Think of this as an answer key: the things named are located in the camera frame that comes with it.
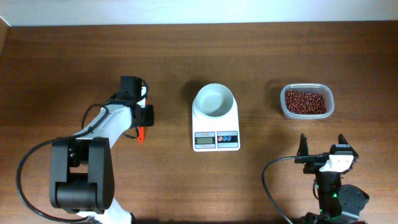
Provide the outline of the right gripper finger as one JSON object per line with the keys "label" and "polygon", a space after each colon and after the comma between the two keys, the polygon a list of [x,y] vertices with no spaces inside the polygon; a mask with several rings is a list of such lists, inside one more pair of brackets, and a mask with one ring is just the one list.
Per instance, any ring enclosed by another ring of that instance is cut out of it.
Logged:
{"label": "right gripper finger", "polygon": [[308,144],[307,144],[307,137],[302,133],[300,135],[300,143],[297,151],[298,157],[308,156]]}
{"label": "right gripper finger", "polygon": [[359,154],[347,142],[342,134],[338,135],[338,143],[331,146],[329,153],[331,155],[353,156],[353,162],[356,162],[359,158]]}

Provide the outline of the orange measuring scoop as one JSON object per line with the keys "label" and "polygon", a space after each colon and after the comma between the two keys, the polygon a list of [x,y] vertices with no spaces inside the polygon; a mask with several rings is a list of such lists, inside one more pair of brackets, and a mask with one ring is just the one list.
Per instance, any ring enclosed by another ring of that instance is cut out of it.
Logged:
{"label": "orange measuring scoop", "polygon": [[141,121],[139,122],[139,125],[137,127],[138,130],[138,141],[140,144],[142,144],[144,142],[144,123],[145,123],[145,119],[146,119],[146,112],[145,112],[145,108],[141,108],[142,109],[142,113],[141,113]]}

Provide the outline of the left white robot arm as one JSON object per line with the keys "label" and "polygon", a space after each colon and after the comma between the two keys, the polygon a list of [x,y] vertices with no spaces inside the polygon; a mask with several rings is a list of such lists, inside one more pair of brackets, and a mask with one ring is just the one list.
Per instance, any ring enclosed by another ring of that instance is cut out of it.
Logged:
{"label": "left white robot arm", "polygon": [[52,143],[50,203],[93,223],[134,223],[114,197],[111,148],[128,129],[154,125],[149,87],[122,76],[120,89],[99,105],[98,115],[68,139]]}

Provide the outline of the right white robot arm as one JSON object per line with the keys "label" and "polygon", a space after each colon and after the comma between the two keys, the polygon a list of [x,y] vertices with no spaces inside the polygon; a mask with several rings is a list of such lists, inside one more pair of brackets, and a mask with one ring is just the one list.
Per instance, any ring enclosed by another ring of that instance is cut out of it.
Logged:
{"label": "right white robot arm", "polygon": [[304,174],[315,175],[313,194],[319,204],[319,214],[308,212],[303,223],[354,223],[360,211],[369,202],[369,195],[360,188],[341,183],[342,175],[352,170],[359,158],[358,153],[340,134],[338,143],[329,152],[310,155],[307,138],[300,136],[296,164],[303,164]]}

